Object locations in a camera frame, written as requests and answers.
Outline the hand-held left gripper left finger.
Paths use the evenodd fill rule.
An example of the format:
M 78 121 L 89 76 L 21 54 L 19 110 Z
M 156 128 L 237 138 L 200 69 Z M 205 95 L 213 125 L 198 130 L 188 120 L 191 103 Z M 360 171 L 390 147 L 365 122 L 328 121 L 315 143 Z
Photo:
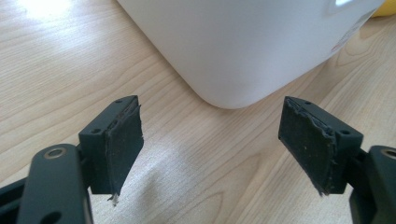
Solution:
M 115 100 L 78 133 L 84 185 L 114 206 L 144 145 L 140 107 L 136 95 Z

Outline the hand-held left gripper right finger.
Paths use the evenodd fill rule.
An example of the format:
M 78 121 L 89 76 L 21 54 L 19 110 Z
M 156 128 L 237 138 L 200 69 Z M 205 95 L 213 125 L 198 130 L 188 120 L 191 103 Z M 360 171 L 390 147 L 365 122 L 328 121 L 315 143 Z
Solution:
M 363 134 L 304 99 L 284 98 L 278 139 L 321 194 L 342 194 L 344 171 L 361 149 Z

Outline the white plastic container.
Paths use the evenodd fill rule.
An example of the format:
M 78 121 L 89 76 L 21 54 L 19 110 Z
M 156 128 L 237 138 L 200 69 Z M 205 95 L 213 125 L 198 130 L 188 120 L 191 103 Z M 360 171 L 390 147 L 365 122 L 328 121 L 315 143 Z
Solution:
M 385 0 L 118 0 L 186 83 L 252 105 L 332 57 Z

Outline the yellow object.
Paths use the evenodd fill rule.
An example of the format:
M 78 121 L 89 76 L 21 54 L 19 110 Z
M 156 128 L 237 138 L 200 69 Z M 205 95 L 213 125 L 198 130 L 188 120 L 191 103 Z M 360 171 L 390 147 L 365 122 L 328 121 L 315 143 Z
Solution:
M 372 17 L 387 17 L 394 14 L 396 14 L 396 0 L 385 0 Z

